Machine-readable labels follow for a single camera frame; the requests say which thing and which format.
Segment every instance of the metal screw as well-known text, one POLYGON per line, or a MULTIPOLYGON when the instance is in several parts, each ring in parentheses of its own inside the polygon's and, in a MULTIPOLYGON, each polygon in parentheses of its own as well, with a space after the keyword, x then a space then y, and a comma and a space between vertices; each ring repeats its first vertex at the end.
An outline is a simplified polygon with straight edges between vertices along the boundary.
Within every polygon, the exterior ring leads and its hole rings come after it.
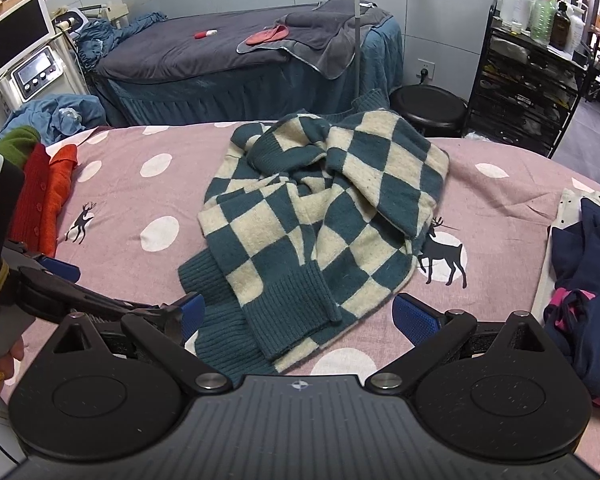
POLYGON ((209 372, 199 375, 196 378, 196 384, 205 390, 217 390, 226 384, 226 377, 222 374, 209 372))
POLYGON ((400 376, 391 373, 376 374, 371 377, 371 384, 383 390, 392 390, 402 384, 400 376))

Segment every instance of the brown bottle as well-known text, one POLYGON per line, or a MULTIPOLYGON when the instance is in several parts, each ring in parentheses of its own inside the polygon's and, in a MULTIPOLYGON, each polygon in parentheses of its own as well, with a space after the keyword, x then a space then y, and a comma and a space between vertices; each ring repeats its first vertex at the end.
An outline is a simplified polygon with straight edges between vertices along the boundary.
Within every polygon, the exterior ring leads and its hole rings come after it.
POLYGON ((551 30, 549 44, 558 50, 564 50, 569 37, 569 27, 571 27, 571 20, 567 15, 567 4, 565 1, 561 1, 558 4, 558 10, 555 11, 554 27, 551 30))

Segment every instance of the polka dot fabric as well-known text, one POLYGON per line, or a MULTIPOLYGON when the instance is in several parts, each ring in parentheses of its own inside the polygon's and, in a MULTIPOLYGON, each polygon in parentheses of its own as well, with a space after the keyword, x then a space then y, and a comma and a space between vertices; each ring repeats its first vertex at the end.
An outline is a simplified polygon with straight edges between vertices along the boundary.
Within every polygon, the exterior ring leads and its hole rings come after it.
MULTIPOLYGON (((78 147, 74 191, 58 222, 57 257, 80 267, 80 285, 147 303, 183 295, 176 269, 206 247, 197 214, 238 126, 139 126, 99 132, 78 147)), ((600 192, 600 186, 518 148, 434 143, 450 155, 450 173, 419 272, 405 291, 438 310, 463 308, 481 320, 529 310, 562 190, 600 192)), ((18 376, 53 328, 38 321, 26 333, 18 376)), ((196 337, 186 344, 190 352, 196 337)), ((410 349, 388 303, 290 373, 356 374, 363 382, 410 349)), ((600 470, 600 420, 592 420, 578 453, 600 470)))

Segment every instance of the gray ribbed platform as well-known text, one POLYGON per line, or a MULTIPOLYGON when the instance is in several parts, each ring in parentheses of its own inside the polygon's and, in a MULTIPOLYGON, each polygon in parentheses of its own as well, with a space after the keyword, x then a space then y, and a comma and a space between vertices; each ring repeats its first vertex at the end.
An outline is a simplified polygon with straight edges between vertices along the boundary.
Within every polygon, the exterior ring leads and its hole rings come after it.
POLYGON ((363 390, 354 376, 247 377, 197 400, 144 453, 99 465, 32 458, 9 480, 588 480, 574 456, 541 465, 481 463, 448 450, 408 405, 363 390))

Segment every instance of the black screen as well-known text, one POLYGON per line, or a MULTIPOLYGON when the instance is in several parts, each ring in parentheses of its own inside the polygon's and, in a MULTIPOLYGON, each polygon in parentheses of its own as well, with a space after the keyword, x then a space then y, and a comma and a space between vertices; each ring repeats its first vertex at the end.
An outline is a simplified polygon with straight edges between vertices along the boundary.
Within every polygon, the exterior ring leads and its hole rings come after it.
POLYGON ((0 66, 46 36, 45 17, 38 0, 31 0, 0 21, 0 66))

